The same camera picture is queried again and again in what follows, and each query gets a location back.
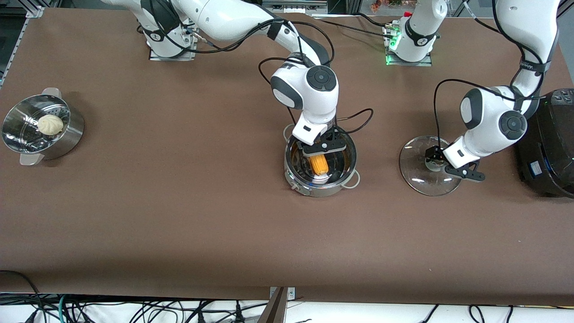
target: white floor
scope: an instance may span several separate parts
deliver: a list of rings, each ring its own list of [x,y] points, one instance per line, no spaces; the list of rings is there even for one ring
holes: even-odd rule
[[[244,301],[242,306],[259,304],[265,301]],[[193,308],[197,302],[183,302],[185,307]],[[406,305],[406,304],[368,304],[368,303],[320,303],[320,302],[289,302],[285,323],[298,323],[311,319],[309,323],[419,323],[428,315],[433,305]],[[127,323],[141,305],[125,304],[118,306],[94,305],[86,309],[95,323]],[[509,312],[504,306],[481,306],[486,323],[505,323]],[[235,301],[217,301],[206,309],[227,309],[234,311]],[[261,314],[263,307],[245,311],[245,318],[253,318],[249,323],[256,322],[256,317]],[[33,312],[29,305],[0,306],[0,323],[24,322]],[[223,314],[205,314],[207,323],[213,323],[222,318]],[[181,322],[184,318],[173,313],[161,313],[154,319],[155,323]],[[36,315],[35,323],[44,322],[42,315]],[[441,305],[435,311],[430,323],[472,323],[468,314],[468,306]],[[511,323],[572,323],[574,322],[574,310],[569,309],[542,309],[515,307],[510,319]],[[49,323],[59,323],[59,320],[49,316]]]

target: brown tabletop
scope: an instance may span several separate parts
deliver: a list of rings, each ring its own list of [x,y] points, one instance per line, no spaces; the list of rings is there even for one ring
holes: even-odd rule
[[[278,44],[252,37],[233,52],[157,62],[129,11],[47,9],[32,20],[0,113],[58,87],[86,128],[71,153],[36,167],[0,149],[0,267],[52,293],[253,299],[296,286],[307,300],[571,305],[574,204],[531,192],[511,149],[483,159],[485,182],[440,198],[412,190],[398,169],[404,143],[436,133],[435,85],[508,84],[518,49],[447,18],[432,67],[386,66],[379,37],[315,23],[336,47],[338,114],[375,109],[352,135],[360,185],[322,199],[283,176],[290,119],[257,71],[287,55]],[[542,92],[571,86],[557,51]],[[465,130],[457,110],[468,89],[439,92],[449,141]],[[0,278],[2,291],[24,288]]]

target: label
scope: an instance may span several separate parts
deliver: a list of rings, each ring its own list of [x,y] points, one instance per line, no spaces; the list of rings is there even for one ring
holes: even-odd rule
[[[538,160],[535,161],[534,163],[530,163],[530,172],[534,176],[542,174],[542,169],[540,169],[540,163],[538,162]]]

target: stainless steel pot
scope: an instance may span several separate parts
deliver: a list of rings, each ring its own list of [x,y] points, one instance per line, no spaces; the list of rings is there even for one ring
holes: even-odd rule
[[[285,149],[285,179],[291,189],[311,197],[327,197],[340,191],[342,188],[354,189],[360,176],[356,171],[355,143],[348,134],[341,134],[346,141],[347,148],[343,151],[326,153],[325,158],[329,165],[329,172],[317,176],[311,170],[308,159],[299,149],[298,139],[291,136]],[[357,175],[357,183],[351,187],[346,184]]]
[[[38,130],[38,119],[53,114],[64,123],[58,134],[48,136]],[[2,140],[20,153],[20,164],[36,165],[42,159],[54,159],[68,153],[84,132],[82,115],[61,98],[60,90],[50,87],[16,104],[2,124]]]

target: dough ball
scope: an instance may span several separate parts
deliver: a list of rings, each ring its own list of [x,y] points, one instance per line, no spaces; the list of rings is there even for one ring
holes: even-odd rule
[[[64,122],[53,114],[47,114],[38,119],[38,131],[43,134],[53,136],[62,131],[62,129],[64,129]]]

